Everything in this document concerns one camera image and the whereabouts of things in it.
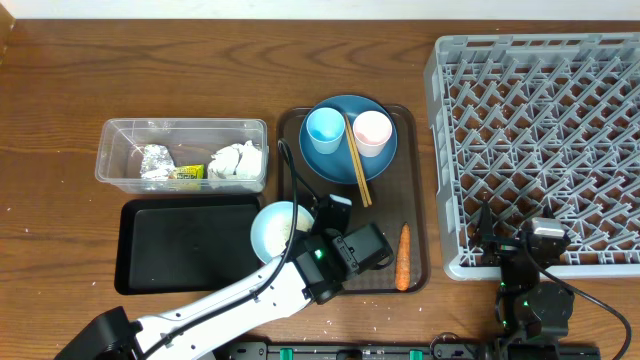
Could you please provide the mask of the silver yellow snack wrapper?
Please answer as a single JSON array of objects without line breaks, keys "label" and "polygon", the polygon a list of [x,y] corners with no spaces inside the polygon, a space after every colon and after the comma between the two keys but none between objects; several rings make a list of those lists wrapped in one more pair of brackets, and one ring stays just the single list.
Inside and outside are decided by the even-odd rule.
[{"label": "silver yellow snack wrapper", "polygon": [[178,166],[166,146],[148,144],[142,147],[140,179],[146,191],[199,191],[204,165]]}]

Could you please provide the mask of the light blue rice bowl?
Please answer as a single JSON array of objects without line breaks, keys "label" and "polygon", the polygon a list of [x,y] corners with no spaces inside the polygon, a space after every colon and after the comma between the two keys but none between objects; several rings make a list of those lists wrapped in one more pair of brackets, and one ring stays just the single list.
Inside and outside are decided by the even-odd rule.
[{"label": "light blue rice bowl", "polygon": [[280,201],[262,209],[255,217],[250,241],[255,255],[263,263],[269,263],[284,252],[291,234],[293,203]]}]

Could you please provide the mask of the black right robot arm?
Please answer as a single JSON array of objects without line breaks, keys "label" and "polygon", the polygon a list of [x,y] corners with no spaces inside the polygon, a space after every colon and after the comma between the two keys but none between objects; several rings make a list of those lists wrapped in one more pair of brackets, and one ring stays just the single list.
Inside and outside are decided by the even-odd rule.
[{"label": "black right robot arm", "polygon": [[476,351],[478,359],[558,359],[559,339],[568,335],[575,296],[541,274],[556,265],[570,244],[561,222],[546,208],[513,237],[494,232],[488,202],[482,204],[471,244],[481,260],[500,268],[495,317],[504,334]]}]

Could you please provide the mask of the white napkin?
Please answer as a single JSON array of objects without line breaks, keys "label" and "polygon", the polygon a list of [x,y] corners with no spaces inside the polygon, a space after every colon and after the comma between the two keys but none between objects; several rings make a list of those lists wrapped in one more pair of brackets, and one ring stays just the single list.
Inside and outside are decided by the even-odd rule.
[{"label": "white napkin", "polygon": [[262,175],[263,152],[251,140],[235,143],[218,150],[207,165],[207,179],[214,188],[228,187],[231,183],[255,189]]}]

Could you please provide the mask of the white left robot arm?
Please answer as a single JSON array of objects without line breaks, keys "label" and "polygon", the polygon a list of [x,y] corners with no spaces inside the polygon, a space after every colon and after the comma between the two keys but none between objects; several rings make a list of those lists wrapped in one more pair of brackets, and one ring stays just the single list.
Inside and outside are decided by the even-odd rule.
[{"label": "white left robot arm", "polygon": [[192,304],[128,319],[121,307],[94,318],[59,353],[60,359],[199,359],[265,323],[322,305],[344,282],[393,261],[393,249],[375,224],[347,229],[352,203],[324,198],[316,215],[296,202],[261,210],[251,237],[283,244],[256,272]]}]

